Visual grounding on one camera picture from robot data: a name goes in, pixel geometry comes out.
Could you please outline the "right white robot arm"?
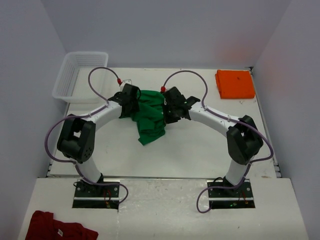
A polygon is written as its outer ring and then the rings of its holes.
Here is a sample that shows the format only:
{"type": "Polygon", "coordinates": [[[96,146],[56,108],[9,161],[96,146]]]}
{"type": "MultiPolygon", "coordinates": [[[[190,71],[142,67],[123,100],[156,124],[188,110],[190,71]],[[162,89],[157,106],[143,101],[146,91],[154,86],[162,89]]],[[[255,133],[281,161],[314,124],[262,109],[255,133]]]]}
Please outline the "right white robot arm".
{"type": "Polygon", "coordinates": [[[263,146],[262,137],[257,133],[254,120],[248,115],[233,120],[225,113],[214,112],[197,97],[185,98],[176,87],[167,90],[162,87],[161,94],[164,96],[162,111],[167,124],[187,119],[204,124],[226,138],[231,162],[222,183],[214,188],[223,189],[230,197],[239,193],[241,184],[249,172],[251,160],[263,146]]]}

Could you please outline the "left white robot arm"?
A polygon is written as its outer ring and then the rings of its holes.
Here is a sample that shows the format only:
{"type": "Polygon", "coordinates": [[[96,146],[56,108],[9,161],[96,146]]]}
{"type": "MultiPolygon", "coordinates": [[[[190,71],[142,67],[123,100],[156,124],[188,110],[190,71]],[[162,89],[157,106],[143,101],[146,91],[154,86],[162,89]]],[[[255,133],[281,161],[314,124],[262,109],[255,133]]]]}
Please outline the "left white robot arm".
{"type": "Polygon", "coordinates": [[[109,122],[137,113],[141,90],[126,83],[122,91],[107,99],[106,103],[85,115],[70,114],[64,120],[57,142],[57,150],[71,160],[86,190],[97,197],[103,193],[103,174],[93,159],[96,132],[109,122]]]}

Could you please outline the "green t-shirt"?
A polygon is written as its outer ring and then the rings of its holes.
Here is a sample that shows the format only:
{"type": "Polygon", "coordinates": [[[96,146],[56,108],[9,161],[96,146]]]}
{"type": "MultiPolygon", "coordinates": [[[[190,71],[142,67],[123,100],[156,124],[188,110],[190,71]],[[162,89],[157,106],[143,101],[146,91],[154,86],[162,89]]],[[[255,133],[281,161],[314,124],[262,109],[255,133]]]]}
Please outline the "green t-shirt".
{"type": "Polygon", "coordinates": [[[139,111],[133,113],[131,119],[136,122],[138,141],[143,146],[156,141],[166,133],[162,108],[164,100],[160,92],[153,90],[141,90],[139,94],[139,111]]]}

